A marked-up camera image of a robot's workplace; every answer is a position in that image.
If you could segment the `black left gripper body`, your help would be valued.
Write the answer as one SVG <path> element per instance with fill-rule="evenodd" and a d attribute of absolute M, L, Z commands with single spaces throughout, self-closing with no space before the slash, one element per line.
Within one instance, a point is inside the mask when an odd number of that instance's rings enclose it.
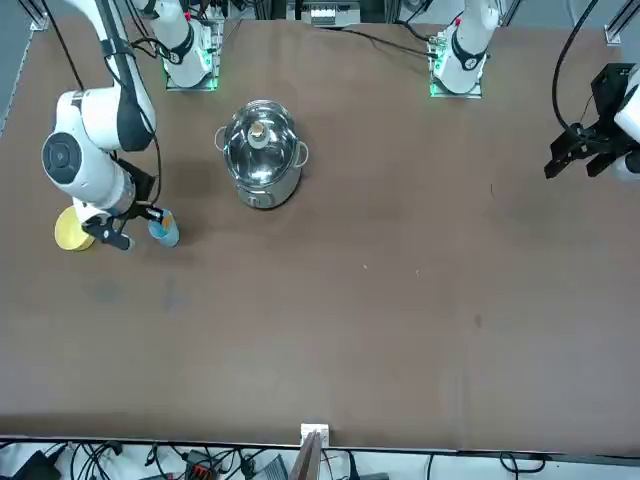
<path fill-rule="evenodd" d="M 595 145 L 625 144 L 630 137 L 615 123 L 626 94 L 632 63 L 608 63 L 591 82 L 598 118 L 594 124 L 584 130 L 586 138 Z"/>

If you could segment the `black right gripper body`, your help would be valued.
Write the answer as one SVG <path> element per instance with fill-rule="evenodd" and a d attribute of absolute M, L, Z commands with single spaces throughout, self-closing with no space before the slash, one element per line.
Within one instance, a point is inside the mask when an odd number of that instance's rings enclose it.
<path fill-rule="evenodd" d="M 118 205 L 132 206 L 148 201 L 154 186 L 154 177 L 124 159 L 118 160 Z"/>

